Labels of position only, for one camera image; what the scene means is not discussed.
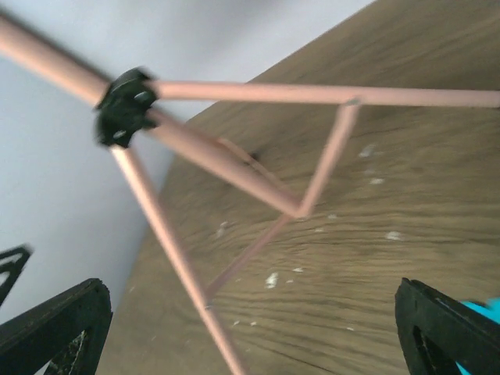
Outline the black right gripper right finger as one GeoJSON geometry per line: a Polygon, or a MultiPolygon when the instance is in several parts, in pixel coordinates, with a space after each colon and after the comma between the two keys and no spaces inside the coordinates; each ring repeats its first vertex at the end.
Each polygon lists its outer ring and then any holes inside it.
{"type": "Polygon", "coordinates": [[[418,280],[403,278],[395,294],[398,338],[411,374],[461,374],[455,357],[468,333],[488,339],[490,320],[418,280]]]}

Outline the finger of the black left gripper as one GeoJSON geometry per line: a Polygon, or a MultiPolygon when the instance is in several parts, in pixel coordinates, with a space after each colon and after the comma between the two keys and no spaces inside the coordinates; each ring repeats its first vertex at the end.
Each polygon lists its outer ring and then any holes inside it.
{"type": "Polygon", "coordinates": [[[32,254],[33,250],[27,245],[19,245],[1,252],[1,305],[13,289],[32,254]]]}

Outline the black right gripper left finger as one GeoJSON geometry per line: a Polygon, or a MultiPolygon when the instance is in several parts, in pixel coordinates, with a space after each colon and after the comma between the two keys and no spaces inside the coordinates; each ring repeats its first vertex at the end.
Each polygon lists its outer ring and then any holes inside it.
{"type": "Polygon", "coordinates": [[[94,374],[112,317],[98,278],[67,289],[1,325],[1,373],[94,374]]]}

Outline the teal paper strip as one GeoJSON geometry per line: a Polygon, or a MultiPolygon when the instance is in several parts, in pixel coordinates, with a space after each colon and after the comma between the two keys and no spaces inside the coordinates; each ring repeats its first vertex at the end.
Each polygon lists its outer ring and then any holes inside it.
{"type": "Polygon", "coordinates": [[[474,312],[491,321],[487,325],[487,339],[477,339],[468,333],[462,337],[455,350],[459,353],[456,363],[461,374],[499,374],[499,297],[490,298],[484,304],[463,302],[474,312]]]}

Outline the pink music stand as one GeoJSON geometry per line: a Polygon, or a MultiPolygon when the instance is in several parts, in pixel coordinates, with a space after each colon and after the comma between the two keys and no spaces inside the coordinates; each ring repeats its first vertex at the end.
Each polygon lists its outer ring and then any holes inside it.
{"type": "Polygon", "coordinates": [[[152,182],[128,145],[133,134],[139,130],[149,132],[191,163],[279,210],[281,222],[286,223],[290,218],[311,213],[363,105],[475,108],[496,108],[499,105],[497,91],[173,82],[152,80],[137,70],[128,71],[117,80],[108,82],[8,16],[1,18],[1,52],[69,93],[99,107],[103,141],[126,176],[164,252],[234,374],[245,373],[245,367],[232,340],[209,307],[209,301],[227,278],[245,264],[245,258],[237,259],[208,287],[201,285],[164,215],[152,182]],[[328,104],[336,105],[338,113],[334,132],[328,139],[310,185],[304,197],[296,199],[270,180],[248,170],[231,155],[228,148],[154,110],[152,103],[158,99],[328,104]]]}

